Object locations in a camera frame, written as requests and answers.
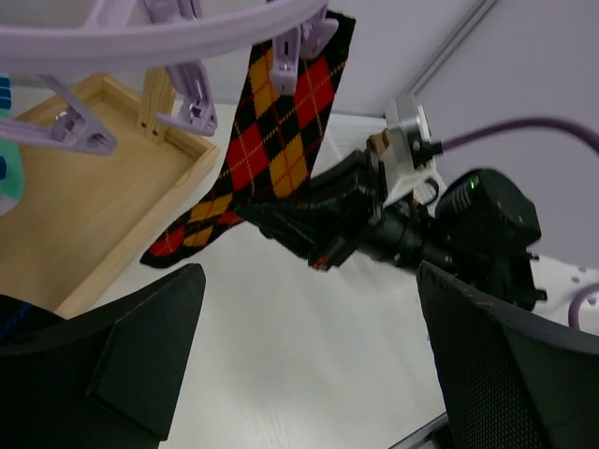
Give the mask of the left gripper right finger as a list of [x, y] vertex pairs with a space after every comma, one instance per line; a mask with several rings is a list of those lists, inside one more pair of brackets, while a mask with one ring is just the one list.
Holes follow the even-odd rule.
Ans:
[[456, 447], [597, 447], [597, 336], [428, 262], [416, 281]]

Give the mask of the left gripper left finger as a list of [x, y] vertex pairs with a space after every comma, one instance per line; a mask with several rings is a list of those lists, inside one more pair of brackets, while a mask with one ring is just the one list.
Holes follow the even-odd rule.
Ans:
[[155, 448], [167, 439], [205, 292], [188, 264], [1, 343], [5, 448]]

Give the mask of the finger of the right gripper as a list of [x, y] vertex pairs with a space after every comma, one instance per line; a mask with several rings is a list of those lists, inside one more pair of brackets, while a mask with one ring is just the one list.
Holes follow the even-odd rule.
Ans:
[[348, 198], [367, 197], [370, 193], [370, 156], [353, 151], [340, 163], [312, 178], [308, 203], [324, 204]]
[[345, 260], [345, 242], [337, 249], [335, 225], [346, 212], [341, 198], [301, 198], [246, 203], [234, 209], [236, 215], [256, 226], [267, 238], [276, 240], [304, 260]]

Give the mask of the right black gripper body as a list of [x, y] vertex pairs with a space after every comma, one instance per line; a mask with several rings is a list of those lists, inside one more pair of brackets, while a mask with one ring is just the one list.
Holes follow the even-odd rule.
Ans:
[[[431, 232], [431, 217], [420, 205], [397, 201], [389, 206], [385, 167], [373, 152], [370, 156], [370, 193], [348, 198], [346, 212], [335, 225], [337, 249], [345, 242], [346, 259], [363, 253], [372, 260], [396, 268], [416, 270], [423, 261], [449, 267], [449, 250]], [[345, 260], [308, 260], [314, 269], [327, 271]]]

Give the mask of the red orange argyle sock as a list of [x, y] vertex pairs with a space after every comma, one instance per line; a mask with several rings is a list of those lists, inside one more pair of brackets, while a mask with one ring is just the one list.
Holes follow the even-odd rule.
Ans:
[[270, 81], [272, 43], [251, 48], [224, 163], [212, 188], [150, 245], [140, 258], [142, 265], [172, 267], [240, 224], [238, 206], [271, 202], [306, 189], [357, 23], [337, 11], [327, 16], [338, 29], [315, 59], [299, 63], [292, 95], [278, 94]]

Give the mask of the purple round clip hanger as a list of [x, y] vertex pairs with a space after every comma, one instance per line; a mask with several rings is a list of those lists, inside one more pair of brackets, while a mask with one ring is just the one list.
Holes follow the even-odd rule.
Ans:
[[198, 1], [97, 1], [77, 28], [1, 28], [1, 70], [39, 76], [64, 99], [51, 126], [4, 119], [1, 138], [28, 146], [108, 155], [116, 137], [58, 78], [64, 73], [164, 67], [183, 96], [177, 116], [157, 119], [184, 131], [213, 135], [212, 93], [201, 59], [270, 40], [270, 78], [281, 94], [295, 92], [299, 61], [314, 59], [338, 29], [326, 1], [269, 1], [205, 17]]

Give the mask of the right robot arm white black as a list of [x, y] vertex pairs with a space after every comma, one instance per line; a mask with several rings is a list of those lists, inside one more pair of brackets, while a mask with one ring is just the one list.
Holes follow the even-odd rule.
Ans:
[[411, 273], [429, 262], [527, 311], [548, 300], [534, 283], [538, 258], [528, 250], [541, 238], [535, 206], [492, 168], [462, 175], [429, 211], [412, 196], [388, 203], [384, 163], [354, 151], [301, 195], [253, 200], [235, 212], [315, 270], [362, 253]]

